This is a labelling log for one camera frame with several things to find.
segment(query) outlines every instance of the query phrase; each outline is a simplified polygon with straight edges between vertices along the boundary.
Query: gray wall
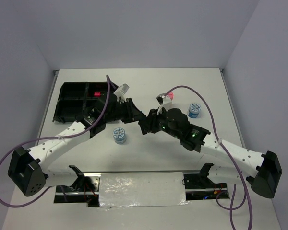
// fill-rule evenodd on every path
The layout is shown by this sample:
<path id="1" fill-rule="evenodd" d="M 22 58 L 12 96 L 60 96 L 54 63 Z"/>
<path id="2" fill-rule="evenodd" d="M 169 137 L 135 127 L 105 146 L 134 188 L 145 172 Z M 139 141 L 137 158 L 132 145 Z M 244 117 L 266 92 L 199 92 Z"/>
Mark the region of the gray wall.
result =
<path id="1" fill-rule="evenodd" d="M 52 76 L 11 2 L 0 0 L 0 159 L 14 145 L 37 136 Z M 14 185 L 8 164 L 0 170 L 0 196 L 10 202 Z M 0 229 L 6 211 L 0 204 Z"/>
<path id="2" fill-rule="evenodd" d="M 258 0 L 13 0 L 53 69 L 223 67 Z"/>
<path id="3" fill-rule="evenodd" d="M 288 0 L 260 0 L 225 79 L 247 147 L 278 154 L 283 168 L 273 200 L 288 230 Z"/>

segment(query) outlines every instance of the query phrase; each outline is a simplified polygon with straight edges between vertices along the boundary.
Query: black plastic organizer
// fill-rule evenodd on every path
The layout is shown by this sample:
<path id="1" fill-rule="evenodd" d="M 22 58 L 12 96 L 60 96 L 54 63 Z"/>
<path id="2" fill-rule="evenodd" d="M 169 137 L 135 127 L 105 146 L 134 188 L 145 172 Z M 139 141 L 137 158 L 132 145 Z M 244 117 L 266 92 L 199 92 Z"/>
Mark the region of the black plastic organizer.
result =
<path id="1" fill-rule="evenodd" d="M 74 122 L 78 115 L 83 115 L 97 99 L 107 93 L 106 82 L 66 82 L 62 85 L 53 121 L 60 123 Z"/>

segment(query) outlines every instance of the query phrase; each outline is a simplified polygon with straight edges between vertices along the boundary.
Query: red object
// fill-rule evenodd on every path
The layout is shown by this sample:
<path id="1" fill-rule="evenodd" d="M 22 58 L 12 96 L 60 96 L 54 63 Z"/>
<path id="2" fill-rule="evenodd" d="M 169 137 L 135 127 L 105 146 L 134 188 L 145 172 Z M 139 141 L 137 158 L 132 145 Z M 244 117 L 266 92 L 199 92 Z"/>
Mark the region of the red object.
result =
<path id="1" fill-rule="evenodd" d="M 170 97 L 171 100 L 173 100 L 174 94 L 172 92 L 169 92 L 168 96 Z"/>

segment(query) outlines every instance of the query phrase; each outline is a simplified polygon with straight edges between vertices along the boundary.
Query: wire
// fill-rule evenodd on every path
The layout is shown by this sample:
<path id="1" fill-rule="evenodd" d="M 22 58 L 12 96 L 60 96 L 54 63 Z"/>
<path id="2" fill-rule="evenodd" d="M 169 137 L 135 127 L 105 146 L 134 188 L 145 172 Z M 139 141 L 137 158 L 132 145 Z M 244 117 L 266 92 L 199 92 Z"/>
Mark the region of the wire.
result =
<path id="1" fill-rule="evenodd" d="M 89 190 L 91 190 L 91 192 L 93 193 L 94 196 L 97 196 L 94 191 L 88 186 L 88 184 L 86 184 L 86 186 L 88 187 Z"/>
<path id="2" fill-rule="evenodd" d="M 192 89 L 191 87 L 189 86 L 185 86 L 185 85 L 179 85 L 179 86 L 176 86 L 174 87 L 173 89 L 170 89 L 167 93 L 165 93 L 165 96 L 168 95 L 170 92 L 172 92 L 173 90 L 177 89 L 177 88 L 186 88 L 186 89 L 189 89 L 191 90 L 192 92 L 194 92 L 197 96 L 199 96 L 199 98 L 203 101 L 203 103 L 206 105 L 207 109 L 208 109 L 208 112 L 210 114 L 210 117 L 211 117 L 211 122 L 212 122 L 212 127 L 213 127 L 213 131 L 214 131 L 214 134 L 216 136 L 216 139 L 219 140 L 219 137 L 217 135 L 217 132 L 216 132 L 216 123 L 215 123 L 215 119 L 213 117 L 213 114 L 211 112 L 211 109 L 209 107 L 209 105 L 207 104 L 206 100 L 197 92 L 195 91 L 194 89 Z M 245 183 L 245 180 L 243 178 L 243 175 L 241 173 L 241 170 L 238 166 L 238 164 L 236 163 L 235 159 L 233 158 L 233 156 L 230 154 L 230 152 L 228 151 L 228 149 L 224 146 L 224 144 L 221 142 L 220 143 L 220 146 L 222 146 L 222 148 L 224 149 L 224 151 L 226 152 L 226 154 L 229 156 L 229 158 L 231 159 L 232 163 L 234 164 L 236 170 L 238 171 L 238 174 L 240 176 L 240 179 L 241 179 L 241 182 L 243 184 L 243 188 L 244 188 L 244 194 L 248 200 L 248 206 L 249 206 L 249 214 L 250 214 L 250 218 L 249 218 L 249 226 L 248 226 L 248 230 L 251 230 L 252 229 L 252 225 L 253 225 L 253 210 L 252 210 L 252 203 L 251 203 L 251 198 L 250 198 L 250 194 L 249 194 L 249 191 L 248 191 L 248 188 L 247 188 L 247 185 Z M 229 212 L 229 217 L 230 217 L 230 223 L 231 223 L 231 226 L 232 228 L 235 230 L 235 226 L 232 222 L 232 206 L 230 208 L 230 212 Z"/>
<path id="3" fill-rule="evenodd" d="M 106 97 L 106 101 L 105 101 L 105 105 L 99 115 L 99 117 L 97 118 L 97 120 L 89 127 L 87 128 L 86 130 L 80 132 L 80 133 L 77 133 L 77 134 L 74 134 L 74 135 L 69 135 L 69 136 L 63 136 L 63 137 L 43 137 L 43 138 L 35 138 L 35 139 L 32 139 L 32 140 L 28 140 L 28 141 L 25 141 L 25 142 L 22 142 L 20 143 L 19 145 L 16 145 L 14 148 L 12 148 L 10 151 L 8 151 L 3 157 L 2 159 L 0 160 L 0 166 L 2 165 L 3 161 L 12 153 L 14 152 L 17 148 L 25 145 L 25 144 L 28 144 L 28 143 L 32 143 L 32 142 L 35 142 L 35 141 L 41 141 L 41 140 L 54 140 L 54 139 L 59 139 L 59 138 L 75 138 L 77 136 L 80 136 L 86 132 L 88 132 L 89 130 L 91 130 L 92 128 L 94 128 L 96 126 L 96 124 L 102 119 L 105 111 L 106 111 L 106 108 L 107 108 L 107 105 L 108 105 L 108 102 L 109 102 L 109 98 L 110 98 L 110 77 L 107 75 L 106 76 L 107 78 L 107 97 Z M 19 208 L 19 207 L 25 207 L 27 205 L 30 205 L 32 203 L 34 203 L 35 201 L 37 201 L 40 197 L 42 197 L 43 194 L 45 194 L 48 190 L 49 190 L 50 187 L 46 188 L 37 198 L 35 198 L 34 200 L 28 202 L 28 203 L 25 203 L 25 204 L 22 204 L 22 205 L 11 205 L 9 203 L 6 203 L 5 201 L 3 201 L 1 198 L 0 198 L 0 203 L 3 204 L 4 206 L 7 206 L 7 207 L 13 207 L 13 208 Z"/>
<path id="4" fill-rule="evenodd" d="M 219 193 L 216 195 L 216 202 L 217 202 L 217 204 L 218 204 L 221 208 L 230 211 L 230 208 L 229 208 L 229 207 L 225 207 L 225 206 L 221 205 L 221 204 L 219 203 L 219 200 L 218 200 L 218 199 L 219 199 L 219 196 L 220 196 L 222 193 L 225 193 L 225 192 L 227 192 L 227 190 L 226 190 L 226 191 L 221 191 L 221 192 L 219 192 Z M 246 195 L 244 194 L 244 198 L 243 198 L 241 204 L 240 204 L 239 206 L 237 206 L 237 207 L 233 207 L 232 210 L 237 210 L 237 209 L 241 208 L 242 205 L 244 204 L 245 200 L 246 200 Z"/>
<path id="5" fill-rule="evenodd" d="M 64 187 L 63 187 L 62 185 L 60 185 L 60 188 L 61 188 L 61 190 L 62 190 L 62 192 L 63 192 L 65 202 L 68 203 L 68 200 L 67 200 L 67 196 L 66 196 Z"/>

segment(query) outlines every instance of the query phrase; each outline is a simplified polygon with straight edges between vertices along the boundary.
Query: black bracket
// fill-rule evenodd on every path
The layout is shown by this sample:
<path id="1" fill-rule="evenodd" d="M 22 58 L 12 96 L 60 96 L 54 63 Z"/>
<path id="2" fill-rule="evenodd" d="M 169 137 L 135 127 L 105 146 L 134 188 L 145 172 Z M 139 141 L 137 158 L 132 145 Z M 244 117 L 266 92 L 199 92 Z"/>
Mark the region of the black bracket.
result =
<path id="1" fill-rule="evenodd" d="M 271 151 L 261 155 L 264 158 L 262 165 L 256 167 L 258 174 L 255 178 L 248 176 L 246 180 L 251 184 L 251 189 L 266 198 L 274 198 L 280 176 L 283 171 L 277 155 Z"/>
<path id="2" fill-rule="evenodd" d="M 40 159 L 34 160 L 28 150 L 19 147 L 13 152 L 8 176 L 25 196 L 33 196 L 46 184 L 48 175 L 39 166 Z"/>
<path id="3" fill-rule="evenodd" d="M 72 170 L 74 170 L 74 172 L 77 175 L 77 179 L 70 186 L 71 188 L 73 188 L 75 191 L 82 191 L 83 187 L 86 186 L 86 187 L 89 187 L 89 189 L 92 191 L 95 190 L 95 187 L 93 186 L 91 179 L 89 177 L 85 176 L 80 169 L 78 169 L 74 165 L 70 165 L 69 167 Z"/>
<path id="4" fill-rule="evenodd" d="M 215 184 L 208 179 L 212 163 L 205 163 L 198 174 L 185 173 L 183 175 L 186 189 L 226 188 L 226 183 Z"/>

